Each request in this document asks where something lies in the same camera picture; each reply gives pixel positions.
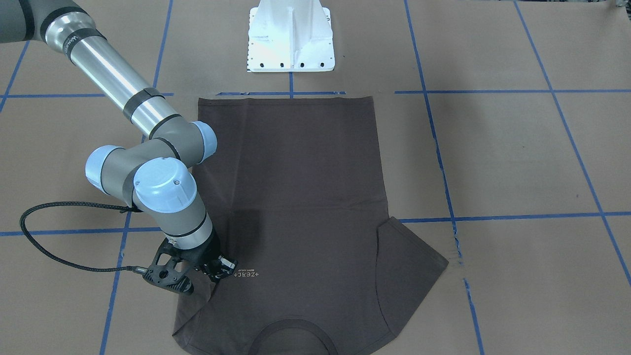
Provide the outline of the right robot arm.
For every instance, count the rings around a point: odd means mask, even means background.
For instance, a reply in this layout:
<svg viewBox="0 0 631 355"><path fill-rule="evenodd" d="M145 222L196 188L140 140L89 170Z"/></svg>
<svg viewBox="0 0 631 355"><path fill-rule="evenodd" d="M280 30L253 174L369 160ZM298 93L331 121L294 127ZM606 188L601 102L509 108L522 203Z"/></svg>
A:
<svg viewBox="0 0 631 355"><path fill-rule="evenodd" d="M182 294L192 292L190 270L205 274L213 283L231 276L237 262L221 253L214 225L189 171L216 152L214 130L207 123L185 120L110 45L92 16L74 1L3 0L1 42L31 40L65 55L146 139L129 149L111 144L99 147L86 160L86 179L122 205L55 202L32 207L20 216L27 240L52 260L97 272L97 268L71 263L47 251L27 229L27 217L58 206L144 212L164 233L151 265L115 267L109 272L135 272L147 283Z"/></svg>

